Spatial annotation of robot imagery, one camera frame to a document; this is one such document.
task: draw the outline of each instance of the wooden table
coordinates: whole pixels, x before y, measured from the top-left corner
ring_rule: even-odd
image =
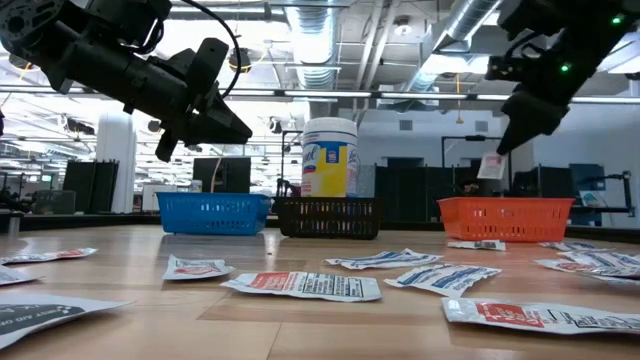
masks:
[[[640,246],[615,246],[640,253]],[[448,249],[442,233],[381,232],[375,241],[165,235],[159,226],[128,226],[22,233],[0,239],[0,254],[95,247],[78,260],[14,266],[41,282],[0,289],[101,300],[135,301],[28,336],[0,351],[10,359],[638,359],[640,337],[541,335],[493,327],[448,324],[440,296],[395,289],[379,281],[383,299],[338,303],[245,295],[210,281],[166,283],[169,254],[224,258],[242,272],[315,271],[378,280],[408,269],[352,272],[327,266],[328,257],[383,250],[444,254],[452,263],[478,264],[503,273],[477,283],[465,297],[553,302],[640,313],[640,289],[542,268],[534,259],[556,258],[537,244],[508,244],[506,253]]]

